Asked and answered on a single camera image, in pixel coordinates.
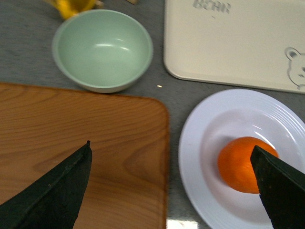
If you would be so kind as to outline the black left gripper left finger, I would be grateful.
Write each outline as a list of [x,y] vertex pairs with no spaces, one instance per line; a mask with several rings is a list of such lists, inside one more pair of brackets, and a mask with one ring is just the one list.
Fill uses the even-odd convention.
[[2,229],[72,229],[92,166],[90,141],[0,206]]

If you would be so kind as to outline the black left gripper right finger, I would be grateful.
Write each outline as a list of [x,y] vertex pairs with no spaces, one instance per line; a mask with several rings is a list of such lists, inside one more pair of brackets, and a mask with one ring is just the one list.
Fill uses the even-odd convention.
[[305,175],[259,146],[250,161],[261,202],[274,229],[305,227]]

